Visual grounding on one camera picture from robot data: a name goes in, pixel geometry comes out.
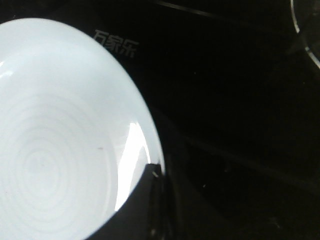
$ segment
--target black glass surface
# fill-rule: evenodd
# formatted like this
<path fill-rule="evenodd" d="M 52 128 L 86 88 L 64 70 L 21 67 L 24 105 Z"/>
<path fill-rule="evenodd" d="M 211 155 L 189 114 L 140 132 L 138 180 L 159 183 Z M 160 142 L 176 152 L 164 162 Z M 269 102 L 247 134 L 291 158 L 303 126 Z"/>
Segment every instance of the black glass surface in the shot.
<path fill-rule="evenodd" d="M 186 196 L 179 198 L 186 238 L 313 240 L 320 237 L 319 6 L 3 0 L 0 21 L 69 24 L 123 65 L 161 112 L 155 121 L 165 116 L 175 126 L 158 124 L 163 145 L 175 139 L 168 152 L 187 149 L 166 156 L 173 192 Z"/>

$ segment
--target white bowl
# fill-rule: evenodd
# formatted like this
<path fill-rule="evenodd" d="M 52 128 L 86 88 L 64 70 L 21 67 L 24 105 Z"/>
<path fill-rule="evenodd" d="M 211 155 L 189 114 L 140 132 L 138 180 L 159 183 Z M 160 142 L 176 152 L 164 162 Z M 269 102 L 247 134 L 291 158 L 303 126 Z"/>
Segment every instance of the white bowl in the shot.
<path fill-rule="evenodd" d="M 136 86 L 68 25 L 0 25 L 0 239 L 83 240 L 164 160 Z"/>

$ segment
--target printed logo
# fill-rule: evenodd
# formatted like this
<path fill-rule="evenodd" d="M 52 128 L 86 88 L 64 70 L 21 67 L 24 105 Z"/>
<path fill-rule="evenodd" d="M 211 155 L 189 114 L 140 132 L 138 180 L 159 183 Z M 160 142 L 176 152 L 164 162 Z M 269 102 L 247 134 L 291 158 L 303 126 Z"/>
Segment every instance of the printed logo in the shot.
<path fill-rule="evenodd" d="M 110 52 L 121 54 L 130 58 L 135 57 L 139 42 L 124 39 L 117 35 L 111 35 L 108 32 L 96 29 L 94 39 Z"/>

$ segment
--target concentric rings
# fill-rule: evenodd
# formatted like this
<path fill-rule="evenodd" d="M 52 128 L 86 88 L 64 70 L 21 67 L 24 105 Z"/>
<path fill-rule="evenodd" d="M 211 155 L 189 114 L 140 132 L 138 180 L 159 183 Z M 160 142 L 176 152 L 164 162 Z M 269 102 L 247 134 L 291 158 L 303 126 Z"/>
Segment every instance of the concentric rings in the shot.
<path fill-rule="evenodd" d="M 0 104 L 0 220 L 8 223 L 1 227 L 30 239 L 84 235 L 110 188 L 94 112 L 54 87 L 23 89 Z"/>

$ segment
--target dark surface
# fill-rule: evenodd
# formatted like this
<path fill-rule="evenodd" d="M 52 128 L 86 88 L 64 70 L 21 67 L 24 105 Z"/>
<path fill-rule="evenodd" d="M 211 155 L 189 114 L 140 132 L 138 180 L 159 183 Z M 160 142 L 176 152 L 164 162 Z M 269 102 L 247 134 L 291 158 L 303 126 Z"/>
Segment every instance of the dark surface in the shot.
<path fill-rule="evenodd" d="M 295 2 L 306 22 L 313 0 Z M 111 53 L 172 122 L 158 129 L 179 149 L 166 159 L 186 238 L 320 238 L 320 71 L 289 0 L 2 0 L 0 16 L 139 43 Z"/>

